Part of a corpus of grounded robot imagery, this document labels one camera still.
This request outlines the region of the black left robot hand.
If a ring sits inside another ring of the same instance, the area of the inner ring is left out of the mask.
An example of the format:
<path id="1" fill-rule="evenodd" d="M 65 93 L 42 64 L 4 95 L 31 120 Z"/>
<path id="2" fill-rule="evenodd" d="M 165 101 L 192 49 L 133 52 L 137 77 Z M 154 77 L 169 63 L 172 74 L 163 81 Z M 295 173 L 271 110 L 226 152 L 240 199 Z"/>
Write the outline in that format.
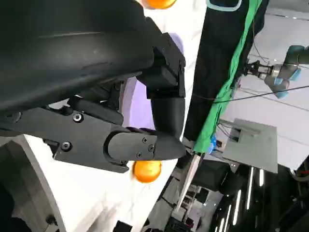
<path id="1" fill-rule="evenodd" d="M 43 139 L 55 160 L 125 173 L 185 155 L 185 58 L 134 0 L 3 0 L 0 131 Z M 146 86 L 155 129 L 123 127 L 123 82 Z"/>

